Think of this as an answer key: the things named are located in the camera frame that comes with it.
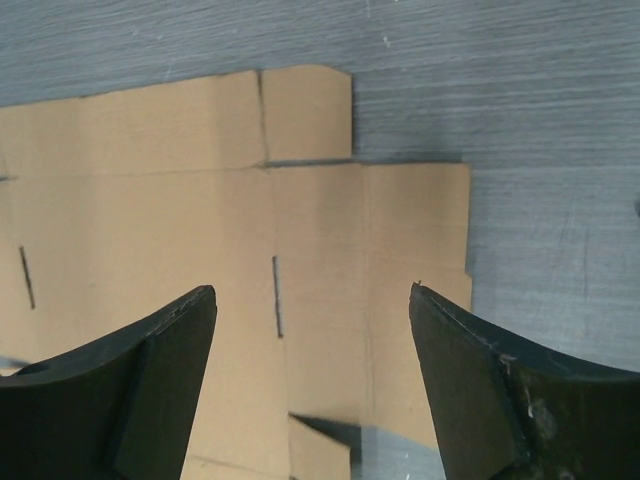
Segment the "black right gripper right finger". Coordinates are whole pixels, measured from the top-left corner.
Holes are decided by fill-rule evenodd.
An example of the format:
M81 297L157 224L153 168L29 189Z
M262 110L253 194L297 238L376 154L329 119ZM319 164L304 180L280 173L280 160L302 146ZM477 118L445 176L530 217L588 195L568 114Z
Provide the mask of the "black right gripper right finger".
M638 478L638 373L545 347L420 284L409 318L446 478Z

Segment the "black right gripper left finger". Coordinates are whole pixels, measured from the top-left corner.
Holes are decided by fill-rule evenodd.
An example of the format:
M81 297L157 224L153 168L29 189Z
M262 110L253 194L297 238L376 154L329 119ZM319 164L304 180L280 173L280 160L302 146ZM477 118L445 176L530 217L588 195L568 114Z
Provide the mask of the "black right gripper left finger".
M4 479L178 479L216 324L199 286L1 379Z

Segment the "brown cardboard box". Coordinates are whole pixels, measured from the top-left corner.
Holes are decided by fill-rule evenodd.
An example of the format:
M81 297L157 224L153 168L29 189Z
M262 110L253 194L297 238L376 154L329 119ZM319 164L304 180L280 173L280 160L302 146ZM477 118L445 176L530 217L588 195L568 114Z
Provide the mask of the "brown cardboard box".
M38 361L209 284L186 479L345 479L302 416L436 449L413 284L464 308L471 172L352 157L352 78L248 70L1 112L1 351Z

